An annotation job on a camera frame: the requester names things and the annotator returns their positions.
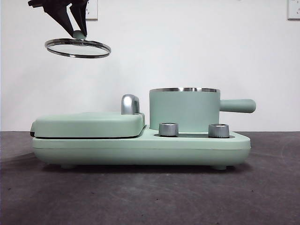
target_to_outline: silver knob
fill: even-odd
[[[227,124],[210,124],[208,126],[208,136],[217,138],[228,138],[229,126]]]
[[[123,95],[121,102],[121,115],[134,115],[140,112],[140,100],[135,95]]]
[[[160,123],[158,133],[160,136],[178,136],[178,123]]]

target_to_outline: saucepan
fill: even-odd
[[[161,88],[150,90],[150,129],[160,123],[178,123],[180,132],[207,132],[219,123],[219,112],[252,113],[251,99],[220,100],[212,88]]]

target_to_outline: appliance base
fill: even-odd
[[[248,157],[250,139],[230,132],[231,138],[210,138],[207,132],[161,137],[146,126],[135,138],[33,138],[34,153],[48,164],[70,169],[76,165],[210,165],[225,170]]]

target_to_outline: appliance foot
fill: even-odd
[[[211,165],[210,167],[214,170],[225,170],[226,169],[226,165]]]
[[[76,167],[76,165],[66,165],[66,164],[63,164],[63,165],[60,165],[62,169],[73,169]]]

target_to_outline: pot rim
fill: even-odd
[[[185,88],[157,88],[152,89],[150,92],[215,92],[220,93],[219,89],[214,88],[192,88],[192,87],[185,87]]]

